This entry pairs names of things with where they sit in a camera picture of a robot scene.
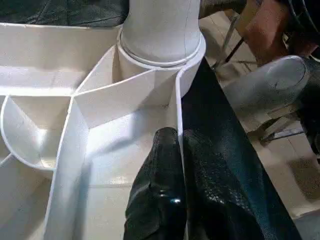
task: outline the person's leg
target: person's leg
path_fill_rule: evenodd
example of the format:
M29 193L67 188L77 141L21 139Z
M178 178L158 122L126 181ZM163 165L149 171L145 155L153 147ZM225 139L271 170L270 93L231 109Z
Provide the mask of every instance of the person's leg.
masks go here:
M264 0L246 27L243 37L259 65L289 54L282 41L289 18L290 11L286 5L277 0Z

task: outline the white plastic structure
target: white plastic structure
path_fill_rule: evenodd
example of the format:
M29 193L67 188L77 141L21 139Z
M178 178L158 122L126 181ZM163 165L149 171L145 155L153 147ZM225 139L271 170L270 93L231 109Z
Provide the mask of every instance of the white plastic structure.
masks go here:
M199 9L200 0L130 0L121 43L140 62L184 64L201 47Z
M206 50L194 20L188 56L145 58L170 67L133 58L120 27L0 24L1 240L122 239L154 134L182 138L181 97Z

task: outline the white tray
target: white tray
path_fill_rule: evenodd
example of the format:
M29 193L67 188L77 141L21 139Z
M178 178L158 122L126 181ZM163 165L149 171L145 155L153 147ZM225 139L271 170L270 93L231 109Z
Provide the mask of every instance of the white tray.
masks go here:
M130 58L119 31L0 25L1 240L122 239L155 132L182 137L203 38L185 65L161 68Z

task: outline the white pipe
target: white pipe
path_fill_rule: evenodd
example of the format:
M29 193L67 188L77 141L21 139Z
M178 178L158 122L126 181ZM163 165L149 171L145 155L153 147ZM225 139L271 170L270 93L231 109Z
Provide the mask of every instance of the white pipe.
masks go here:
M181 65L200 48L200 0L130 0L121 45L145 64Z

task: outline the chair leg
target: chair leg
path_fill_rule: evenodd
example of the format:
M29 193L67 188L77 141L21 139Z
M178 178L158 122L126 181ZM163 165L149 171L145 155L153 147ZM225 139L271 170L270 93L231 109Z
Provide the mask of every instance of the chair leg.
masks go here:
M234 32L234 30L236 29L236 25L237 25L237 22L238 20L240 19L240 15L235 13L232 17L232 20L231 20L231 23L230 23L230 27L229 27L229 30L225 36L225 39L224 39L224 42L223 42L223 45L222 45L222 49L221 49L221 54L219 55L218 59L216 60L215 64L212 66L213 69L216 69L218 68L223 61L223 57L224 57L224 54L226 52L226 49L228 47L228 44L230 42L230 39L231 39L231 36Z
M245 39L241 38L241 40L236 44L234 49L230 52L229 56L226 57L225 63L228 63L230 59L235 55L236 51L240 48L240 46L244 43Z

